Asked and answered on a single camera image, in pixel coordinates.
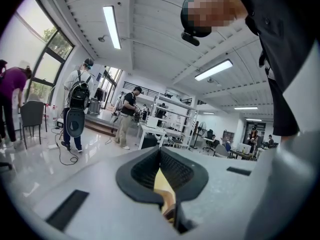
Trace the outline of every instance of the khaki pants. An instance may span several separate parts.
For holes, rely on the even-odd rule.
[[[120,127],[116,131],[114,141],[120,143],[121,147],[125,147],[127,145],[126,134],[127,134],[128,128],[130,126],[132,116],[131,115],[128,115],[128,116],[120,115],[119,119],[120,119]]]

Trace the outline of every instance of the window frame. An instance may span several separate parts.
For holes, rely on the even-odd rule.
[[[31,88],[31,84],[32,82],[36,82],[36,83],[39,83],[39,84],[43,84],[43,85],[46,85],[46,86],[50,86],[50,87],[54,87],[56,86],[57,84],[57,81],[58,81],[58,78],[60,76],[60,73],[69,57],[69,55],[72,53],[73,49],[75,48],[75,45],[69,40],[69,38],[63,33],[63,31],[61,30],[61,28],[56,24],[56,22],[54,21],[54,19],[48,14],[47,10],[45,9],[45,7],[43,6],[43,4],[41,3],[40,0],[35,0],[36,3],[38,4],[38,6],[41,8],[41,10],[43,11],[43,13],[45,14],[45,16],[51,21],[51,23],[53,24],[53,26],[56,28],[56,31],[54,32],[54,34],[50,37],[50,39],[48,40],[48,42],[46,43],[46,45],[44,46],[42,52],[40,53],[40,56],[39,58],[37,59],[35,65],[34,65],[34,68],[33,68],[33,71],[32,71],[32,77],[29,81],[29,85],[28,85],[28,88],[26,90],[26,95],[25,95],[25,99],[27,100],[28,97],[29,97],[29,94],[30,94],[30,88]],[[68,55],[66,56],[66,58],[62,58],[60,57],[58,54],[56,54],[52,49],[49,48],[49,44],[51,44],[52,40],[55,38],[55,36],[60,33],[60,35],[69,43],[69,45],[71,46],[71,50],[70,52],[68,53]],[[36,72],[38,70],[38,67],[43,59],[43,56],[45,55],[45,53],[47,53],[49,56],[53,57],[55,60],[59,61],[61,63],[56,75],[55,75],[55,78],[54,78],[54,81],[53,83],[51,82],[48,82],[46,80],[43,80],[43,79],[39,79],[39,78],[36,78],[35,75],[36,75]],[[51,104],[51,101],[52,101],[52,97],[53,97],[53,92],[51,91],[49,97],[48,97],[48,100],[47,100],[47,103],[48,104]]]

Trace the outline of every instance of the fan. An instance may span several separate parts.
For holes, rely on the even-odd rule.
[[[198,132],[196,133],[195,142],[194,142],[193,146],[190,146],[190,148],[193,148],[195,150],[198,149],[196,147],[196,142],[197,142],[198,136],[203,136],[206,132],[206,128],[207,128],[207,125],[205,122],[200,123],[200,125],[197,127]]]

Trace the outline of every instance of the fluorescent light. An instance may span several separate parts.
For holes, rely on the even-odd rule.
[[[227,60],[219,63],[218,65],[215,65],[214,67],[209,68],[208,70],[196,75],[195,79],[197,81],[201,81],[201,80],[208,78],[208,77],[210,77],[220,71],[231,68],[232,66],[233,66],[233,64],[232,64],[231,60],[227,59]]]
[[[104,12],[106,24],[109,29],[110,37],[113,43],[113,47],[116,49],[121,49],[114,7],[113,6],[103,7],[103,12]]]
[[[244,107],[235,107],[235,110],[257,110],[257,106],[244,106]]]
[[[257,122],[261,122],[261,119],[250,119],[250,118],[246,118],[247,121],[257,121]]]

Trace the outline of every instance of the ceiling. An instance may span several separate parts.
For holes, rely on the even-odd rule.
[[[184,0],[64,0],[73,19],[98,58],[110,66],[179,87],[227,113],[234,106],[255,105],[255,114],[245,117],[273,118],[273,100],[264,68],[257,63],[260,41],[244,20],[220,27],[200,45],[181,39],[180,21]],[[114,49],[103,15],[104,6],[114,6],[121,50]],[[105,35],[105,42],[98,37]],[[233,67],[208,79],[195,76],[230,59]]]

